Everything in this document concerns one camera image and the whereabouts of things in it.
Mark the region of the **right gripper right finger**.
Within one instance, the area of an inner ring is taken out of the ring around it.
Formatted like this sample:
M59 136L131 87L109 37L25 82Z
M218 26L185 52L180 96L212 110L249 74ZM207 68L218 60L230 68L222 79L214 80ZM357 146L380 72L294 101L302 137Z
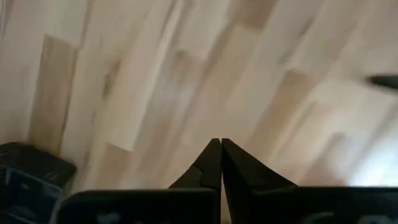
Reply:
M299 187L221 142L232 224L398 224L398 187Z

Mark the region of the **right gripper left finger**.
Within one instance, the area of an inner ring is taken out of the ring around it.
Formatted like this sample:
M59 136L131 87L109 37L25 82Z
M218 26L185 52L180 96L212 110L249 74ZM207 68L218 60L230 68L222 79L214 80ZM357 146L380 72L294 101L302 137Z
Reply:
M212 139L169 188L79 192L61 203L57 224L220 224L221 159Z

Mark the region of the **black plastic basket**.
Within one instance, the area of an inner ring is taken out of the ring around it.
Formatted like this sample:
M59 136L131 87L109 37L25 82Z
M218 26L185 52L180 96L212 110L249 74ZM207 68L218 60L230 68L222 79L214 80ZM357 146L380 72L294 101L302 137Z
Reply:
M76 166L20 142L0 145L0 224L54 224Z

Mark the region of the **black metal table frame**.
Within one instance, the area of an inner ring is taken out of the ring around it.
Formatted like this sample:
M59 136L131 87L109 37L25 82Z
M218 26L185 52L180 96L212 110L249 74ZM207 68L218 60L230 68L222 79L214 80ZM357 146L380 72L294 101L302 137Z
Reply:
M398 91L398 74L376 74L366 78L372 85Z

